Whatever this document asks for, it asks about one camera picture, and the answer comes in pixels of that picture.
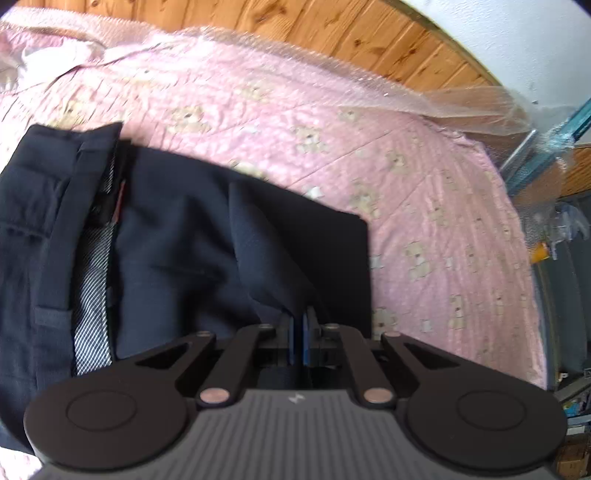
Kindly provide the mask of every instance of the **metal rivet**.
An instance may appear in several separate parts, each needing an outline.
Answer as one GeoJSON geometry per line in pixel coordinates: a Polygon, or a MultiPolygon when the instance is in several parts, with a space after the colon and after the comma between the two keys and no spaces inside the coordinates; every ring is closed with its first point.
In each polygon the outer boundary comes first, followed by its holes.
{"type": "Polygon", "coordinates": [[[370,403],[387,403],[394,398],[394,395],[387,388],[368,388],[363,397],[370,403]]]}
{"type": "Polygon", "coordinates": [[[230,392],[225,388],[206,388],[199,394],[202,402],[209,404],[224,403],[230,398],[230,392]]]}

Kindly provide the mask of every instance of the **bed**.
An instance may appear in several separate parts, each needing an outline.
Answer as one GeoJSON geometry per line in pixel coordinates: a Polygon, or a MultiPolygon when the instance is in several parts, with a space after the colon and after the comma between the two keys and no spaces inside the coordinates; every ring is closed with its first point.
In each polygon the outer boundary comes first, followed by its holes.
{"type": "Polygon", "coordinates": [[[433,121],[430,97],[387,80],[420,90],[494,81],[449,39],[378,1],[82,5],[170,31],[204,19],[215,28],[167,33],[67,11],[9,12],[0,165],[32,123],[122,121],[136,143],[356,213],[371,232],[375,336],[396,329],[545,386],[528,252],[489,153],[433,121]]]}

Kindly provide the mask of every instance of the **blue metal frame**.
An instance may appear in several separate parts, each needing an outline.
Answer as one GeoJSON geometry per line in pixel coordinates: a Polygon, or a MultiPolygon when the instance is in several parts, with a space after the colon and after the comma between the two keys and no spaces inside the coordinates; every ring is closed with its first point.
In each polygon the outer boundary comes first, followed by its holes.
{"type": "MultiPolygon", "coordinates": [[[[577,141],[591,127],[591,99],[577,111],[570,119],[554,134],[557,140],[571,138],[577,141]]],[[[554,163],[556,154],[538,153],[524,163],[515,174],[507,180],[507,192],[514,197],[521,190],[538,178],[545,170],[554,163]]]]}

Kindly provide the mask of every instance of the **circular pad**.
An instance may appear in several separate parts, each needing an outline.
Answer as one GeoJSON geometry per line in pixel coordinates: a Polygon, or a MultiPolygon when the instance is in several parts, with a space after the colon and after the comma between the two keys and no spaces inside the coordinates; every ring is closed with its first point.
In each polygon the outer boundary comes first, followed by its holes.
{"type": "Polygon", "coordinates": [[[174,381],[162,373],[135,365],[107,368],[43,391],[25,414],[35,453],[44,462],[101,471],[137,465],[166,450],[188,414],[174,381]]]}
{"type": "Polygon", "coordinates": [[[497,432],[514,429],[525,419],[523,404],[503,392],[470,392],[458,400],[457,412],[474,428],[497,432]],[[485,405],[493,407],[485,410],[485,405]]]}
{"type": "Polygon", "coordinates": [[[491,473],[539,465],[566,433],[566,418],[550,393],[478,366],[425,375],[409,400],[407,422],[437,456],[491,473]]]}
{"type": "Polygon", "coordinates": [[[68,419],[91,432],[107,432],[133,419],[137,407],[133,397],[113,391],[88,392],[70,403],[68,419]]]}

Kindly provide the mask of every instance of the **dark blue garment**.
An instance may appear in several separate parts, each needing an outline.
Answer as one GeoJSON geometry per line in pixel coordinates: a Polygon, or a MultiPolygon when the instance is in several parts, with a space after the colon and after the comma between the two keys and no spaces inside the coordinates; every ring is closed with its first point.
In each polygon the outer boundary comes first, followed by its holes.
{"type": "Polygon", "coordinates": [[[108,279],[114,361],[197,330],[228,338],[284,313],[299,321],[309,305],[321,323],[371,334],[365,222],[230,169],[124,145],[120,129],[33,126],[0,175],[0,446],[31,452],[27,404],[72,374],[78,240],[85,225],[110,221],[121,191],[108,279]],[[125,187],[103,198],[113,159],[125,187]]]}

